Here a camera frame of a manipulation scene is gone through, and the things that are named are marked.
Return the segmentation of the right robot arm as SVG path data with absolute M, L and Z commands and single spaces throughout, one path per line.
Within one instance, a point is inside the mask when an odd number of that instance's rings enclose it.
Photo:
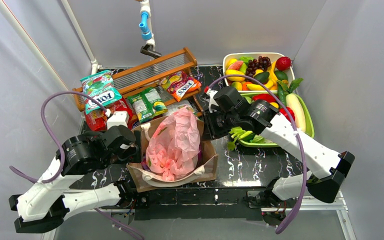
M 205 95 L 209 105 L 203 112 L 204 139 L 222 138 L 240 127 L 274 142 L 302 162 L 303 173 L 272 180 L 265 189 L 266 198 L 283 201 L 309 193 L 321 202 L 334 202 L 355 160 L 352 153 L 329 149 L 269 102 L 259 99 L 249 103 L 233 87 L 208 89 Z

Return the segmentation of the pink plastic grocery bag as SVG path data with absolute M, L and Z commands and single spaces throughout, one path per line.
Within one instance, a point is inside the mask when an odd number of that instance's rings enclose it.
M 197 118 L 186 107 L 167 116 L 146 148 L 146 164 L 164 182 L 174 182 L 195 170 L 201 134 Z

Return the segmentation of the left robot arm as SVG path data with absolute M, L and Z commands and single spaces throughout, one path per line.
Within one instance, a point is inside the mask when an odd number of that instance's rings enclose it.
M 84 175 L 140 152 L 135 134 L 128 128 L 128 113 L 116 111 L 108 120 L 105 132 L 88 131 L 66 140 L 33 186 L 24 194 L 9 197 L 10 209 L 18 213 L 14 221 L 17 233 L 43 234 L 77 214 L 133 202 L 134 191 L 125 180 L 80 193 L 65 193 Z

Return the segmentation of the brown burlap tote bag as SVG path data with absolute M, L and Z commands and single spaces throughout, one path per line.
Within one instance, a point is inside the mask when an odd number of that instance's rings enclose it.
M 197 158 L 196 169 L 178 180 L 163 181 L 160 175 L 147 171 L 142 167 L 141 161 L 145 156 L 149 140 L 164 119 L 164 117 L 160 117 L 132 129 L 136 136 L 135 144 L 140 147 L 140 152 L 138 158 L 132 162 L 128 162 L 126 166 L 137 192 L 141 193 L 155 189 L 174 188 L 189 183 L 215 180 L 219 155 L 216 153 L 215 147 L 210 141 L 201 142 L 201 157 Z

